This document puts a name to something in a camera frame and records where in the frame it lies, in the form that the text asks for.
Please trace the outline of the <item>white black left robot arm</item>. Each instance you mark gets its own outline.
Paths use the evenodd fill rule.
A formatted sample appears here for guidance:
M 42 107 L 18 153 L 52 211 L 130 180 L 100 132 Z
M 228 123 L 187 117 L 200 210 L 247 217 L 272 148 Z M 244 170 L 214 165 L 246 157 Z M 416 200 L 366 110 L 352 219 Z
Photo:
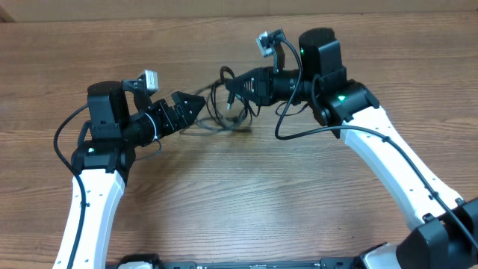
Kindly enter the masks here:
M 105 268 L 112 224 L 137 147 L 191 126 L 205 98 L 176 91 L 174 104 L 152 102 L 145 80 L 102 81 L 87 88 L 90 119 L 64 164 L 73 174 L 72 200 L 55 268 Z

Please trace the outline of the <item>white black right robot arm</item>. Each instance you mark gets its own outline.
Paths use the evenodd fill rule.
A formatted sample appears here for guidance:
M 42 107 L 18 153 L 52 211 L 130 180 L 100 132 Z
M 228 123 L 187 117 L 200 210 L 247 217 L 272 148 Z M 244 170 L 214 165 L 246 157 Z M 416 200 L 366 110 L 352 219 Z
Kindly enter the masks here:
M 231 96 L 259 107 L 306 102 L 319 132 L 342 140 L 374 172 L 406 219 L 409 235 L 351 258 L 323 258 L 320 268 L 472 268 L 477 265 L 477 201 L 443 183 L 394 128 L 379 100 L 348 78 L 331 28 L 313 28 L 292 48 L 297 68 L 286 70 L 282 30 L 257 37 L 273 65 L 226 83 Z

